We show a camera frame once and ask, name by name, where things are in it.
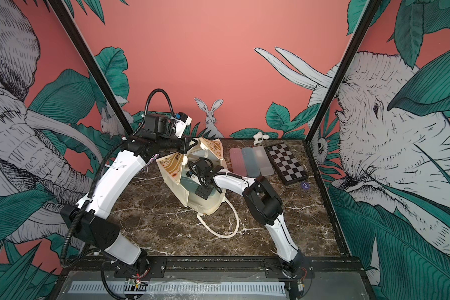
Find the pink pencil case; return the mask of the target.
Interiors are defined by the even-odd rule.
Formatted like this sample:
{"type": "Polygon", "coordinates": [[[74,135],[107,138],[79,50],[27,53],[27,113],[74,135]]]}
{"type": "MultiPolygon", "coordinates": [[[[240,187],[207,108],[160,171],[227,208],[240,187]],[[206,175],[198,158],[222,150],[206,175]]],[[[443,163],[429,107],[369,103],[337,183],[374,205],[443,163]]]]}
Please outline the pink pencil case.
{"type": "Polygon", "coordinates": [[[240,148],[234,147],[229,150],[232,172],[240,176],[247,176],[245,161],[240,148]]]}

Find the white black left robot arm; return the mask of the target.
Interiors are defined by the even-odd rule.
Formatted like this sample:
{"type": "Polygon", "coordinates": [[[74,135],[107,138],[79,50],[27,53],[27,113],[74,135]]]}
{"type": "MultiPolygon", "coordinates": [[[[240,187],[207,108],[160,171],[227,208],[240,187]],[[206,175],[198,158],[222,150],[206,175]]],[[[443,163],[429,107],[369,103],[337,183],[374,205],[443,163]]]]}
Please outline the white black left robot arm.
{"type": "Polygon", "coordinates": [[[84,256],[102,251],[142,273],[146,268],[145,250],[124,237],[120,228],[107,218],[138,172],[162,153],[185,155],[197,143],[197,139],[187,136],[156,139],[130,136],[115,146],[112,150],[118,154],[112,165],[105,170],[108,159],[104,158],[89,192],[75,205],[66,205],[60,212],[68,227],[60,254],[61,267],[69,268],[84,256]]]}

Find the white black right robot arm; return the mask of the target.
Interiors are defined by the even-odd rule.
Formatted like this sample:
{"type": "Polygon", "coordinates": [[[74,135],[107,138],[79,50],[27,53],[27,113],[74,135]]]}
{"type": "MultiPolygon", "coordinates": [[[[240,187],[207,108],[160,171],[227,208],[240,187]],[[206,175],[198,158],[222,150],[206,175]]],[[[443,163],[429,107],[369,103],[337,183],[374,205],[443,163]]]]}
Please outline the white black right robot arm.
{"type": "Polygon", "coordinates": [[[189,161],[187,168],[186,176],[198,184],[195,194],[200,198],[207,199],[212,191],[231,191],[244,198],[251,216],[270,234],[286,276],[311,274],[310,259],[301,252],[287,229],[283,201],[265,177],[244,177],[215,166],[205,157],[189,161]]]}

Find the translucent white pencil case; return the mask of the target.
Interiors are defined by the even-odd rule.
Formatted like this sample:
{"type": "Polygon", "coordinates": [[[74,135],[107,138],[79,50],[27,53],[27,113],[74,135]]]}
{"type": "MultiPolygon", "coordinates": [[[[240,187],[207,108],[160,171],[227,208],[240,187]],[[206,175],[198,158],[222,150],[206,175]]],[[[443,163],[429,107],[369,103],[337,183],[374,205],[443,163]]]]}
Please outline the translucent white pencil case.
{"type": "Polygon", "coordinates": [[[271,164],[269,157],[263,146],[256,146],[252,148],[254,156],[256,158],[257,165],[259,167],[262,176],[274,175],[275,170],[271,164]]]}

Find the cream floral canvas tote bag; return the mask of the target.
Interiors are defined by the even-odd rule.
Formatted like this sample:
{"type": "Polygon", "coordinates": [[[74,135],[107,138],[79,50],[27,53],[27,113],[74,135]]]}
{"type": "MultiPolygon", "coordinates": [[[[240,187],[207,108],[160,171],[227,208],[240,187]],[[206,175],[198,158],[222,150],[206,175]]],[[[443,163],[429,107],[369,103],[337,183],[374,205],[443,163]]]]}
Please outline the cream floral canvas tote bag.
{"type": "MultiPolygon", "coordinates": [[[[192,147],[186,154],[175,152],[157,159],[156,162],[167,187],[172,191],[182,205],[196,211],[197,219],[213,235],[223,239],[232,238],[238,232],[240,219],[235,207],[225,196],[226,189],[222,188],[221,194],[214,189],[207,199],[202,199],[194,194],[190,194],[180,184],[181,177],[187,176],[187,172],[189,171],[187,166],[188,161],[195,162],[198,158],[208,158],[213,162],[213,165],[220,165],[224,167],[225,170],[228,169],[224,159],[223,144],[218,138],[210,140],[200,137],[197,145],[192,147]],[[229,235],[223,235],[213,231],[203,220],[204,215],[213,214],[222,203],[227,203],[230,206],[236,219],[235,229],[229,235]]],[[[195,175],[192,175],[189,178],[199,184],[195,175]]]]}

